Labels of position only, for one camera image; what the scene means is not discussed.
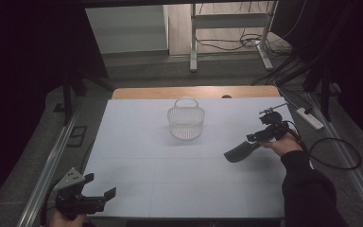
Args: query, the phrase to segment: black sweater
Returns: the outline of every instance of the black sweater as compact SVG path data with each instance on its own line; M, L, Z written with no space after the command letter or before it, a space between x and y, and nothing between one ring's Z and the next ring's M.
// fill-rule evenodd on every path
M310 167L307 154L291 151L281 160L286 169L282 185L286 227L348 226L336 209L332 182Z

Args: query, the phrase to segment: wire basket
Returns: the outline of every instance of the wire basket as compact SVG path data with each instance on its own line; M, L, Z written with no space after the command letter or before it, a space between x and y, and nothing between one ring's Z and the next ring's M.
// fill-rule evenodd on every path
M180 101L194 101L195 106L178 106ZM167 112L171 133L181 140L192 140L202 133L205 111L199 107L199 103L189 97L175 101L175 106Z

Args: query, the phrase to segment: wall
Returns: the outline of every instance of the wall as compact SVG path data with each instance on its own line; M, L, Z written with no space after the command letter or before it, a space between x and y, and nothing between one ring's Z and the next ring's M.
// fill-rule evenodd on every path
M167 50L166 6L86 9L101 54Z

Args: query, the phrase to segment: table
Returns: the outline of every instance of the table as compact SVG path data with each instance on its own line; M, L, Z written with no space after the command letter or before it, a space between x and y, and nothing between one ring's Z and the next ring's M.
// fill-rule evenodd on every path
M224 95L239 98L219 98ZM236 164L223 156L247 133L264 128L258 113L284 103L278 95L272 86L116 90L85 170L94 172L95 181L83 194L116 186L117 195L95 215L282 218L285 168L279 157L264 148ZM168 131L166 111L180 96L197 98L206 112L204 132L193 141L179 141ZM286 106L278 112L292 120Z

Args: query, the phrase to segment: white power strip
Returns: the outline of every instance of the white power strip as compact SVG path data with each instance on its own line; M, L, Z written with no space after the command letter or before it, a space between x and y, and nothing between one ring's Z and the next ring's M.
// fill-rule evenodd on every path
M317 118L315 118L311 113L305 114L304 108L300 108L296 112L297 112L297 114L299 114L300 117L302 117L302 119L304 119L308 124L310 124L312 126L312 128L314 128L316 131L323 128L323 124L320 123L320 121Z

